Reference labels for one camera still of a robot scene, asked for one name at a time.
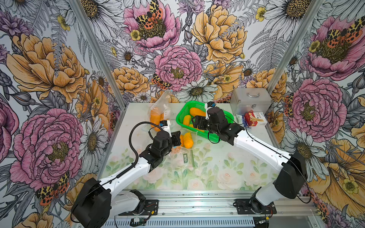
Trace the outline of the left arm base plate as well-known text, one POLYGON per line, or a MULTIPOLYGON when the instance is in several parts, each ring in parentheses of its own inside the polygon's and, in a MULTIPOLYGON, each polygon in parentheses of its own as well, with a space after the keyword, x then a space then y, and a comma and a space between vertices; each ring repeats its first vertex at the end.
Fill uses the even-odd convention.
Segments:
POLYGON ((158 214, 158 208, 159 208, 159 200, 158 199, 147 199, 144 202, 144 206, 140 203, 132 212, 124 212, 120 215, 126 215, 126 216, 156 216, 158 214))

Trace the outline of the clear zip-top bag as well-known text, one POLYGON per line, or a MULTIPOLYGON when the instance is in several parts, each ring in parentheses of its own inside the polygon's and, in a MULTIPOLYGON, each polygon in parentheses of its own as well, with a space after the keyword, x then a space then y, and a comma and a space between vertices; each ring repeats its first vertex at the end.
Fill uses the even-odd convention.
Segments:
POLYGON ((168 118, 168 120, 170 120, 170 117, 171 117, 171 107, 170 107, 171 98, 172 98, 172 91, 171 90, 164 91, 160 95, 160 97, 157 99, 157 101, 151 106, 150 110, 148 111, 149 121, 150 121, 150 112, 151 112, 151 110, 155 110, 160 114, 164 113, 164 115, 168 118))
POLYGON ((174 147, 174 152, 179 152, 182 149, 186 150, 194 150, 198 148, 198 134, 197 132, 190 131, 186 128, 179 129, 180 141, 181 144, 179 146, 174 147))

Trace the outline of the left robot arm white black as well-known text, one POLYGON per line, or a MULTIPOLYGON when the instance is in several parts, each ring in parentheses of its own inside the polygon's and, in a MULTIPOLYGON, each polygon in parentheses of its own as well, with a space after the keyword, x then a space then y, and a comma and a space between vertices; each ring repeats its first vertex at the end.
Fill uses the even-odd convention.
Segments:
POLYGON ((125 194, 122 191, 157 168, 172 148, 181 145, 180 136, 180 131, 159 131, 153 143, 138 155, 136 164, 124 168, 119 174, 86 181, 71 209, 72 216, 85 228, 100 228, 115 215, 124 212, 140 214, 145 196, 137 190, 125 194))

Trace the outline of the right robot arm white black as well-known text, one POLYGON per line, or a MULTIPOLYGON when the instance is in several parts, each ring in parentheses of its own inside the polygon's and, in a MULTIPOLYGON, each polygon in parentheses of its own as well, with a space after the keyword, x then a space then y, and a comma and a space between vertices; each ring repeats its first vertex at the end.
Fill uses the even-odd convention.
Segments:
POLYGON ((300 153, 282 151, 256 138, 242 125, 229 123, 220 108, 210 107, 205 116, 193 117, 192 123, 197 129, 216 134, 220 141, 251 153, 279 173, 271 183, 258 188, 243 208, 263 214, 276 200, 295 199, 305 185, 308 174, 305 158, 300 153))

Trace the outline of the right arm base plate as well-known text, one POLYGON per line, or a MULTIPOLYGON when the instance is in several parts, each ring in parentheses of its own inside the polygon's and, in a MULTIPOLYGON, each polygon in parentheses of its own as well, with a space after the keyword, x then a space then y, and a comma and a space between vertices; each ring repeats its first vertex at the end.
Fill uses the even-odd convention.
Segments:
POLYGON ((277 214, 274 203, 264 206, 255 199, 236 199, 233 203, 239 215, 273 215, 277 214))

